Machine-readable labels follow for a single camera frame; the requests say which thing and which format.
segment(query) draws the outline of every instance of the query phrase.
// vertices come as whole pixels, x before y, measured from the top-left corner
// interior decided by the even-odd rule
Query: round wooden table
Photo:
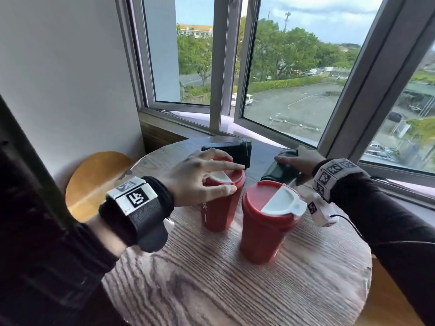
[[[131,176],[157,176],[208,142],[190,139],[142,158]],[[256,183],[281,149],[253,141],[245,187]],[[308,185],[298,188],[302,196]],[[198,207],[175,208],[175,229],[152,255],[129,248],[103,279],[114,306],[132,325],[352,325],[367,298],[370,249],[347,222],[316,227],[305,214],[274,262],[257,266],[239,252],[242,208],[231,228],[201,226]]]

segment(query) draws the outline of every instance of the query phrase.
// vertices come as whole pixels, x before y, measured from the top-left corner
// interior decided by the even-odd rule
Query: open window
[[[435,0],[117,4],[142,112],[435,187]]]

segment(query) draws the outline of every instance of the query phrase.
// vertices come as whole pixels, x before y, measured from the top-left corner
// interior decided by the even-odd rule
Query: red tumbler
[[[285,184],[259,181],[249,186],[242,198],[243,255],[255,264],[271,261],[306,209],[301,196]]]
[[[202,224],[207,229],[213,232],[228,230],[233,222],[245,180],[246,176],[243,170],[212,172],[210,177],[205,180],[204,186],[230,184],[237,187],[237,191],[231,196],[202,204]]]

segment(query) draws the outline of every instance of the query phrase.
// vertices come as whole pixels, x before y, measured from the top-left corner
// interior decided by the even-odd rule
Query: window frame
[[[116,2],[138,110],[215,135],[232,136],[220,131],[220,120],[221,115],[229,114],[231,107],[242,0],[215,0],[212,68],[217,70],[212,71],[210,106],[155,100],[143,1],[116,0]],[[249,0],[247,7],[234,123],[289,148],[296,148],[298,145],[316,148],[304,141],[243,118],[245,98],[242,96],[246,96],[247,93],[246,78],[249,77],[251,67],[260,3],[261,0]],[[421,11],[418,12],[419,16],[410,17],[409,14],[415,14],[416,11]],[[320,153],[326,157],[345,157],[354,162],[359,161],[417,65],[434,42],[434,14],[435,0],[419,0],[419,2],[416,0],[383,0],[318,143],[317,150]],[[388,80],[373,96],[377,100],[373,99],[374,102],[370,104],[370,114],[362,118],[361,113],[358,113],[362,111],[361,104],[364,101],[362,91],[376,83],[375,74],[382,69],[379,64],[380,57],[391,50],[394,42],[404,40],[404,33],[398,33],[404,19],[411,22],[407,27],[406,36],[412,43],[403,47],[405,50],[402,50],[401,58],[393,57],[394,64],[388,64]],[[210,125],[208,127],[198,125],[160,110],[209,113]],[[355,125],[358,125],[358,131],[349,135],[346,128],[354,128]],[[435,187],[434,174],[395,169],[391,166],[364,161],[360,165],[373,176]],[[405,190],[392,187],[392,190],[406,194]]]

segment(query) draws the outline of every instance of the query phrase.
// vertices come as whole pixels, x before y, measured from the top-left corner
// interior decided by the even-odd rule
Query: white van
[[[231,96],[231,106],[236,106],[236,98],[237,98],[237,93],[234,93]],[[250,105],[250,104],[252,104],[253,101],[254,101],[253,96],[250,94],[247,94],[245,105]]]

